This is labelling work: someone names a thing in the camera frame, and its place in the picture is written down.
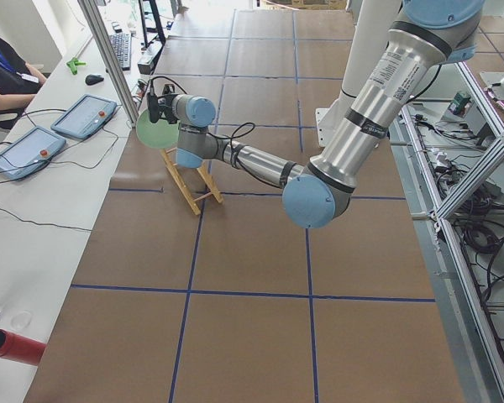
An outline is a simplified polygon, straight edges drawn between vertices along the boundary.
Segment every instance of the tablet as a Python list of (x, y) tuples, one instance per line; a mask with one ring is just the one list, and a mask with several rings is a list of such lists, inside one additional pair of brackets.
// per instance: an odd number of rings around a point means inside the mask
[(85, 94), (67, 109), (50, 128), (74, 139), (86, 139), (113, 115), (118, 104), (109, 99)]
[(0, 172), (14, 181), (22, 179), (44, 168), (65, 144), (63, 137), (36, 126), (6, 149), (0, 150)]

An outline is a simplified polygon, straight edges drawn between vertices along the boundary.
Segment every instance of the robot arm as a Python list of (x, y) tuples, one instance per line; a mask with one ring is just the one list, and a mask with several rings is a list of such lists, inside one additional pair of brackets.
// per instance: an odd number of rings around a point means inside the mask
[(469, 59), (484, 0), (404, 0), (389, 30), (389, 45), (335, 135), (306, 166), (286, 161), (230, 138), (207, 134), (216, 110), (206, 98), (148, 98), (152, 122), (163, 115), (181, 120), (176, 162), (191, 168), (218, 159), (274, 186), (290, 218), (319, 228), (348, 207), (356, 174), (428, 69)]

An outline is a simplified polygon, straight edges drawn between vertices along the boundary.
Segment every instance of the wooden easel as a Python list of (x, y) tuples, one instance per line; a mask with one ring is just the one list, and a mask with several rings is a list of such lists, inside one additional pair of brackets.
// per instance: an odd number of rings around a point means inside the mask
[(160, 153), (162, 154), (162, 158), (165, 161), (166, 168), (170, 172), (171, 177), (174, 178), (177, 187), (179, 187), (179, 190), (185, 197), (186, 202), (191, 207), (194, 214), (196, 214), (197, 216), (200, 214), (200, 207), (198, 207), (197, 203), (205, 199), (206, 197), (210, 197), (211, 195), (213, 195), (214, 198), (217, 200), (217, 202), (219, 203), (224, 202), (224, 199), (220, 194), (220, 190), (217, 188), (213, 176), (209, 172), (207, 172), (207, 168), (204, 162), (202, 162), (202, 166), (200, 166), (200, 168), (196, 168), (196, 170), (198, 171), (198, 174), (200, 174), (203, 181), (207, 185), (209, 192), (206, 193), (205, 195), (201, 195), (196, 198), (192, 196), (191, 191), (189, 191), (188, 186), (186, 185), (185, 181), (181, 177), (181, 174), (177, 170), (177, 164), (170, 158), (170, 153), (175, 152), (176, 149), (177, 149), (176, 147), (174, 147), (173, 149), (162, 149)]

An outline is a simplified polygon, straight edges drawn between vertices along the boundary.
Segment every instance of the white wall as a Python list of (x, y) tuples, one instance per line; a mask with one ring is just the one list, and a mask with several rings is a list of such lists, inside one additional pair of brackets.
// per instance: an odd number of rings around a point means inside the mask
[(0, 37), (43, 72), (54, 70), (80, 27), (66, 0), (0, 0)]

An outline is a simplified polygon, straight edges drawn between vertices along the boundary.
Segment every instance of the computer keyboard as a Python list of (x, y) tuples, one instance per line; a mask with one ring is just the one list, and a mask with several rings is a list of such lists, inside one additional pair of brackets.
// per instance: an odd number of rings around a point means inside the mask
[(126, 32), (119, 32), (110, 34), (110, 43), (114, 49), (116, 57), (118, 57), (119, 66), (121, 70), (131, 69), (131, 34)]

